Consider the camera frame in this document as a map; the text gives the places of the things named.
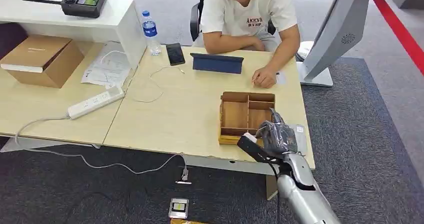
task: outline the red stripe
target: red stripe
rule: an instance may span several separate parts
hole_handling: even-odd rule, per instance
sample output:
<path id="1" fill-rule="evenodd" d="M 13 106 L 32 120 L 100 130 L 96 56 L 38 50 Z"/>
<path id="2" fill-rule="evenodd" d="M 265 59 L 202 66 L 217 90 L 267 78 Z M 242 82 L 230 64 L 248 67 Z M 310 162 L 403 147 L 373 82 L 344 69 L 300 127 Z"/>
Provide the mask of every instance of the red stripe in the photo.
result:
<path id="1" fill-rule="evenodd" d="M 421 71 L 422 75 L 424 75 L 424 51 L 421 49 L 420 45 L 418 45 L 385 0 L 374 0 L 374 3 L 403 48 L 405 48 L 412 61 L 415 63 L 416 67 Z"/>

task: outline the carpet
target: carpet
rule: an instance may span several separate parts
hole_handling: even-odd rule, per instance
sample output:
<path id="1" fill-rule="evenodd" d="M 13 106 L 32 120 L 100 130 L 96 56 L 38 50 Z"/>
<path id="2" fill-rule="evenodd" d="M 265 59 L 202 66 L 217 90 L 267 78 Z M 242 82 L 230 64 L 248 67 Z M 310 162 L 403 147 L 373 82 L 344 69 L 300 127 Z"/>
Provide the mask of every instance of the carpet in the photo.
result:
<path id="1" fill-rule="evenodd" d="M 334 87 L 303 86 L 316 163 L 313 172 L 345 224 L 421 224 L 424 190 L 363 59 L 341 58 Z M 122 162 L 136 171 L 167 154 L 55 146 L 93 165 Z M 260 174 L 190 167 L 192 185 L 174 183 L 183 160 L 134 175 L 92 169 L 79 158 L 26 151 L 0 153 L 0 224 L 165 224 L 171 198 L 187 198 L 189 219 L 211 224 L 275 224 L 277 199 L 266 201 Z M 296 223 L 282 201 L 281 221 Z"/>

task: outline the bottle label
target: bottle label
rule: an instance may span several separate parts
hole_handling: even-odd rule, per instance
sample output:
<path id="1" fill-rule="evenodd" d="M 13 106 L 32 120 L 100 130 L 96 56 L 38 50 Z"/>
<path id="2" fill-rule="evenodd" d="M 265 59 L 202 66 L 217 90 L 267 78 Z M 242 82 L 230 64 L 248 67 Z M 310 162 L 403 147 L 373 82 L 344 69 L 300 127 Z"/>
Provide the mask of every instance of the bottle label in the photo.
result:
<path id="1" fill-rule="evenodd" d="M 144 32 L 144 35 L 146 37 L 149 37 L 149 38 L 154 37 L 158 34 L 158 31 L 156 30 L 156 26 L 151 27 L 151 28 L 144 28 L 143 27 L 143 32 Z"/>

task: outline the charging cable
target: charging cable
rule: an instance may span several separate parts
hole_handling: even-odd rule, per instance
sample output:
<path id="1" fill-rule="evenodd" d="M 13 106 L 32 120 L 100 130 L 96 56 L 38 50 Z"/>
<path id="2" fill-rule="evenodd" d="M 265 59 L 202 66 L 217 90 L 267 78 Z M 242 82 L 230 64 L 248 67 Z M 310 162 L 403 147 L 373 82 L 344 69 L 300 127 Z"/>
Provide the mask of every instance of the charging cable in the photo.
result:
<path id="1" fill-rule="evenodd" d="M 139 99 L 135 99 L 135 98 L 131 98 L 133 101 L 136 101 L 136 102 L 139 102 L 139 103 L 152 103 L 152 102 L 154 102 L 154 101 L 156 101 L 156 100 L 158 100 L 159 98 L 161 98 L 162 97 L 162 95 L 165 93 L 164 92 L 164 89 L 152 78 L 153 77 L 153 75 L 155 75 L 156 73 L 159 73 L 160 71 L 162 71 L 163 69 L 166 69 L 166 68 L 177 68 L 182 74 L 186 74 L 183 70 L 181 70 L 181 68 L 179 68 L 178 66 L 163 66 L 161 69 L 159 69 L 159 70 L 156 70 L 156 71 L 154 71 L 154 72 L 152 72 L 150 75 L 149 75 L 149 80 L 152 82 L 152 83 L 154 83 L 159 89 L 160 89 L 160 94 L 159 94 L 159 96 L 158 97 L 156 97 L 156 98 L 154 98 L 154 99 L 152 99 L 152 100 L 139 100 Z M 128 84 L 128 88 L 130 88 L 130 84 L 131 84 L 131 81 L 133 80 L 133 78 L 131 78 L 131 80 L 129 81 L 129 84 Z"/>
<path id="2" fill-rule="evenodd" d="M 110 55 L 110 54 L 112 54 L 112 53 L 121 53 L 121 54 L 126 54 L 125 52 L 123 52 L 123 51 L 119 51 L 119 50 L 112 50 L 112 51 L 109 51 L 107 54 L 105 54 L 101 59 L 100 59 L 100 64 L 103 64 L 103 61 L 104 61 L 104 59 L 105 59 L 105 57 L 107 57 L 108 55 Z M 156 98 L 154 98 L 154 99 L 152 99 L 152 100 L 139 100 L 139 99 L 135 99 L 135 98 L 131 98 L 133 101 L 135 101 L 135 102 L 139 102 L 139 103 L 152 103 L 152 102 L 155 102 L 155 101 L 157 101 L 159 98 L 161 98 L 163 95 L 164 95 L 164 89 L 152 78 L 153 77 L 153 75 L 155 75 L 156 73 L 159 73 L 160 71 L 162 71 L 163 69 L 166 69 L 166 68 L 177 68 L 182 74 L 186 74 L 181 68 L 179 68 L 178 66 L 162 66 L 162 68 L 161 69 L 159 69 L 159 70 L 156 70 L 156 71 L 154 71 L 154 72 L 152 72 L 150 75 L 149 75 L 149 81 L 151 81 L 152 83 L 154 83 L 158 88 L 159 88 L 159 90 L 160 90 L 160 94 L 159 94 L 159 96 L 157 96 Z M 106 74 L 104 74 L 105 75 L 105 77 L 106 77 L 106 81 L 110 84 L 110 85 L 112 85 L 112 83 L 110 83 L 109 82 L 109 79 L 108 79 L 108 76 L 106 75 Z M 133 81 L 133 78 L 134 78 L 134 76 L 135 76 L 135 74 L 131 77 L 131 79 L 129 80 L 129 82 L 128 82 L 128 87 L 127 87 L 127 90 L 128 90 L 128 88 L 130 88 L 130 85 L 131 85 L 131 82 Z"/>
<path id="3" fill-rule="evenodd" d="M 20 134 L 21 134 L 21 132 L 25 129 L 25 128 L 27 128 L 27 127 L 29 127 L 30 125 L 32 125 L 32 124 L 34 124 L 34 123 L 37 123 L 37 122 L 44 122 L 44 121 L 56 121 L 56 120 L 68 120 L 68 119 L 70 119 L 70 117 L 69 117 L 69 115 L 68 114 L 66 114 L 66 115 L 64 115 L 64 116 L 60 116 L 60 117 L 51 117 L 51 118 L 40 118 L 40 119 L 37 119 L 37 120 L 33 120 L 33 121 L 31 121 L 31 122 L 28 122 L 27 124 L 25 124 L 23 127 L 21 127 L 17 132 L 16 132 L 16 134 L 15 134 L 15 136 L 14 136 L 14 141 L 15 141 L 15 143 L 21 148 L 21 149 L 23 149 L 23 150 L 25 150 L 25 151 L 29 151 L 29 152 L 34 152 L 34 153 L 50 153 L 50 154 L 55 154 L 55 155 L 58 155 L 58 156 L 62 156 L 62 157 L 69 157 L 69 158 L 73 158 L 73 157 L 79 157 L 79 158 L 82 158 L 82 160 L 84 161 L 84 163 L 87 165 L 87 166 L 89 166 L 89 167 L 91 167 L 91 168 L 94 168 L 94 169 L 102 169 L 102 168 L 109 168 L 109 167 L 113 167 L 113 166 L 121 166 L 121 167 L 124 167 L 124 168 L 126 168 L 126 169 L 128 169 L 130 172 L 132 172 L 132 173 L 134 173 L 134 174 L 136 174 L 136 175 L 139 175 L 139 174 L 144 174 L 144 173 L 149 173 L 149 172 L 155 172 L 155 171 L 157 171 L 157 170 L 159 170 L 159 169 L 161 169 L 161 168 L 163 168 L 172 158 L 174 158 L 174 157 L 176 157 L 176 156 L 180 156 L 180 157 L 182 157 L 182 159 L 183 159 L 183 161 L 184 161 L 184 170 L 183 170 L 183 176 L 184 176 L 184 173 L 185 172 L 188 172 L 188 169 L 187 169 L 187 164 L 186 164 L 186 160 L 184 159 L 184 157 L 183 157 L 183 155 L 182 154 L 175 154 L 175 155 L 172 155 L 168 160 L 166 160 L 161 166 L 159 166 L 158 168 L 155 168 L 155 169 L 150 169 L 150 170 L 144 170 L 144 171 L 139 171 L 139 172 L 137 172 L 137 171 L 134 171 L 134 170 L 132 170 L 131 168 L 129 168 L 128 166 L 126 166 L 126 165 L 124 165 L 124 164 L 122 164 L 122 163 L 113 163 L 113 164 L 109 164 L 109 165 L 101 165 L 101 166 L 95 166 L 95 165 L 91 165 L 90 163 L 88 163 L 88 161 L 86 160 L 86 158 L 83 156 L 83 155 L 81 155 L 81 154 L 64 154 L 64 153 L 60 153 L 60 152 L 56 152 L 56 151 L 51 151 L 51 150 L 38 150 L 38 149 L 29 149 L 29 148 L 25 148 L 25 147 L 23 147 L 20 143 L 19 143 L 19 136 L 20 136 Z"/>

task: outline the white t-shirt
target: white t-shirt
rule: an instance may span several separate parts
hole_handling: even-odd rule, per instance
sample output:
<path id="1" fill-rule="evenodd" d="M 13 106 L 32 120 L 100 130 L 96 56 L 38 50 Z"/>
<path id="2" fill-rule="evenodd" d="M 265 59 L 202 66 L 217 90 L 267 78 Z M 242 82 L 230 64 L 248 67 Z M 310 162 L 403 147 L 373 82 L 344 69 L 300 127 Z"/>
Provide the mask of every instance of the white t-shirt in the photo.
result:
<path id="1" fill-rule="evenodd" d="M 255 36 L 267 32 L 270 19 L 278 32 L 298 22 L 292 0 L 250 0 L 247 7 L 236 0 L 204 0 L 203 3 L 200 19 L 203 33 Z"/>

